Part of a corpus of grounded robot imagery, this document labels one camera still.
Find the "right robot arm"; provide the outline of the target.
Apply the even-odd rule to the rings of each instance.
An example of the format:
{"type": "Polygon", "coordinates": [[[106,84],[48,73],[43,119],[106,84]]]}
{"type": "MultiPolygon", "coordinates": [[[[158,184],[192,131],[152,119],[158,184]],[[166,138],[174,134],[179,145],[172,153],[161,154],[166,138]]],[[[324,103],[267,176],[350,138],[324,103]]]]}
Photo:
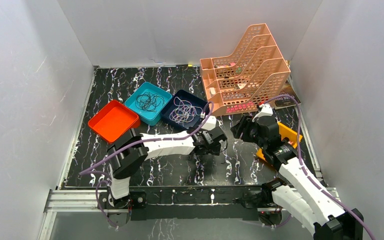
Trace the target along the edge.
{"type": "Polygon", "coordinates": [[[346,210],[299,160],[297,133],[274,116],[256,120],[243,116],[231,132],[236,139],[259,146],[263,159],[286,178],[262,185],[261,199],[266,206],[287,210],[315,240],[363,239],[362,214],[356,208],[346,210]]]}

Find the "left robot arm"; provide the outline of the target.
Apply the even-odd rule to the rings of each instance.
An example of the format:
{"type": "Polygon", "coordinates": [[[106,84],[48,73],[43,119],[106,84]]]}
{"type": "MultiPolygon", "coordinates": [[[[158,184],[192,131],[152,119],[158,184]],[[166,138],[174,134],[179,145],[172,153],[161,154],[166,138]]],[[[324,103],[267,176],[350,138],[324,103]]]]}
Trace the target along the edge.
{"type": "Polygon", "coordinates": [[[211,130],[194,128],[161,135],[140,133],[132,128],[120,136],[107,150],[109,159],[110,184],[107,206],[116,209],[127,207],[130,200],[130,177],[141,167],[144,161],[170,155],[213,155],[218,156],[224,150],[222,143],[227,142],[224,131],[216,126],[211,130]]]}

